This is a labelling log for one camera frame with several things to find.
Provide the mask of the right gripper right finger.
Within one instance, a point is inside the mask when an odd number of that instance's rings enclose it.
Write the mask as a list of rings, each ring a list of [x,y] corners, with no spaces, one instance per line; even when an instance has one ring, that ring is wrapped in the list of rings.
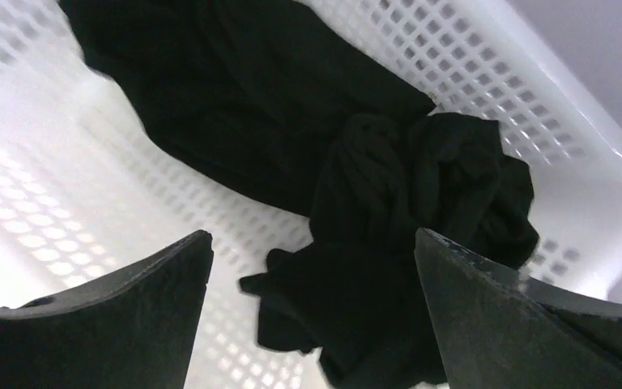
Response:
[[[428,229],[415,263],[452,388],[622,388],[622,304],[547,284]]]

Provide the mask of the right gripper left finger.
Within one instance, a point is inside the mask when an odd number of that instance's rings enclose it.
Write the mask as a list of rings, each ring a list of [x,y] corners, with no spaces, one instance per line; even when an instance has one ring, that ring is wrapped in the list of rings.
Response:
[[[0,388],[182,388],[211,243],[199,230],[80,286],[0,308]]]

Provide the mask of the black t-shirt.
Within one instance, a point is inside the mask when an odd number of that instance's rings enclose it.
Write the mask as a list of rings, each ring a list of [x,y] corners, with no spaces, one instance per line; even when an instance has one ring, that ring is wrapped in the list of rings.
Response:
[[[499,124],[421,91],[296,1],[62,1],[86,64],[148,137],[251,199],[305,216],[312,242],[243,277],[257,341],[318,351],[335,388],[446,381],[415,266],[432,229],[507,267],[539,235],[527,163]]]

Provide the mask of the white plastic mesh basket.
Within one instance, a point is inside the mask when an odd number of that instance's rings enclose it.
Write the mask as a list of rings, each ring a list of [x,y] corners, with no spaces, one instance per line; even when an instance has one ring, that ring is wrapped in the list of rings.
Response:
[[[312,1],[340,36],[441,112],[501,124],[530,166],[528,274],[607,299],[622,279],[622,129],[504,1]],[[307,221],[174,160],[89,70],[55,1],[0,1],[0,307],[86,283],[195,229],[214,265],[188,388],[323,388],[314,356],[254,343],[240,277],[310,242]]]

